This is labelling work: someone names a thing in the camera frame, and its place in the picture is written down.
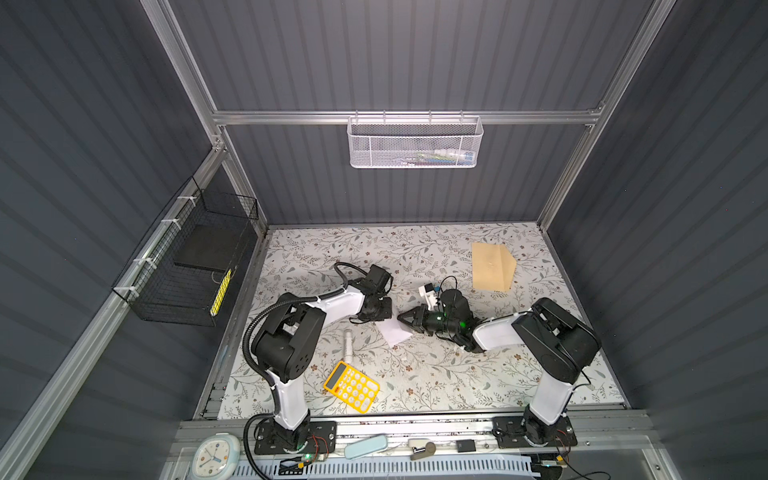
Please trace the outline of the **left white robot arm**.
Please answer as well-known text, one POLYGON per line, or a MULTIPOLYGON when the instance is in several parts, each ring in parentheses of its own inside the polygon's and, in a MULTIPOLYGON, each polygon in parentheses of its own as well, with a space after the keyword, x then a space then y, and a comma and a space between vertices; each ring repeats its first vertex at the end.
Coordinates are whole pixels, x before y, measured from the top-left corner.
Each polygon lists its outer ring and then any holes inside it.
POLYGON ((289 434, 309 423, 303 374, 309 367, 323 328, 338 320, 382 322, 394 317, 392 275, 372 265, 364 270, 338 261, 334 271, 342 285, 315 296, 284 293, 264 308, 246 327, 241 343, 243 359, 270 388, 277 425, 289 434))

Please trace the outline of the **manila paper envelope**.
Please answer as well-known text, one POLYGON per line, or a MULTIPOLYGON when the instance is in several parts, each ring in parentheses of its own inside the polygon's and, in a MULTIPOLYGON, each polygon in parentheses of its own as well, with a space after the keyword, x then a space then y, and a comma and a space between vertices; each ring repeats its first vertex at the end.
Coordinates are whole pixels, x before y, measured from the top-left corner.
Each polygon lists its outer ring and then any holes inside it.
POLYGON ((471 254, 475 289, 507 292, 512 288, 517 261, 505 245, 473 243, 471 254))

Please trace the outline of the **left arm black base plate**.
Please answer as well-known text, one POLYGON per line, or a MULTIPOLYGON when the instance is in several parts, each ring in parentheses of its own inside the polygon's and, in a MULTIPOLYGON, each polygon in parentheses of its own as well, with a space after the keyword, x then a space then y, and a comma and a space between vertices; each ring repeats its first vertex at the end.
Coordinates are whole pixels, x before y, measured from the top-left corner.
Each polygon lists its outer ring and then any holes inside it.
POLYGON ((334 421, 305 421, 289 431, 274 419, 261 420, 249 437, 256 455, 328 454, 336 447, 338 424, 334 421))

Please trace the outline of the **white paper letter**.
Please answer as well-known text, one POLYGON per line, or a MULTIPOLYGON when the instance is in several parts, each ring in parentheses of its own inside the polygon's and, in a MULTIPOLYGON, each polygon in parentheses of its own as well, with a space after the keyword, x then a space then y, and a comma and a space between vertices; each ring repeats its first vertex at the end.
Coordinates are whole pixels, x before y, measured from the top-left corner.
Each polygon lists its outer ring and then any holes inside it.
POLYGON ((386 343, 392 348, 408 340, 413 335, 413 331, 396 318, 377 321, 376 327, 386 343))

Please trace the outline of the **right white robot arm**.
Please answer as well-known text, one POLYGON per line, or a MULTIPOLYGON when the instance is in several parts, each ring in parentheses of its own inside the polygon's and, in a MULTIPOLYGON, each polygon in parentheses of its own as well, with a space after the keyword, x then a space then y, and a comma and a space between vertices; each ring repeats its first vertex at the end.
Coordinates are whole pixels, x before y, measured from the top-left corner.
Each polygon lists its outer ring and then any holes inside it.
POLYGON ((594 330, 548 297, 528 309, 481 320, 457 289, 442 292, 435 307, 416 306, 397 316, 412 331, 450 341, 470 353, 523 345, 542 369, 526 422, 551 427, 566 411, 577 380, 602 348, 594 330))

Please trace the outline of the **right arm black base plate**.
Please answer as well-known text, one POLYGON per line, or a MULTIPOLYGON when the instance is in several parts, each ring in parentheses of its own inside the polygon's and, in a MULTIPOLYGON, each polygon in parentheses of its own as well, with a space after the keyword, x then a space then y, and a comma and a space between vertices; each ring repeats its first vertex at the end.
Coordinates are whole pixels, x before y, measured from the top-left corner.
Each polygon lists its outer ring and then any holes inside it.
POLYGON ((500 448, 574 447, 578 445, 570 418, 558 417, 546 425, 535 415, 496 416, 492 418, 492 435, 500 448))

